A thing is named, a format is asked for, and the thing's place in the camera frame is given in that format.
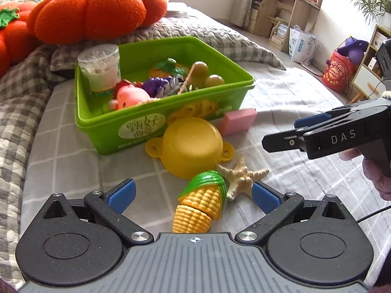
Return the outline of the person's right hand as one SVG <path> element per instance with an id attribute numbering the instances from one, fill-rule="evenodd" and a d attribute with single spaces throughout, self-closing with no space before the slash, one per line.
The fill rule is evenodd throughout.
<path id="1" fill-rule="evenodd" d="M 356 148 L 339 152 L 339 157 L 343 161 L 350 161 L 358 156 L 361 156 L 361 153 Z M 376 165 L 375 162 L 367 160 L 367 158 L 363 159 L 362 168 L 365 177 L 372 181 L 375 189 L 379 192 L 380 197 L 383 200 L 390 201 L 390 177 L 385 176 L 381 168 Z"/>

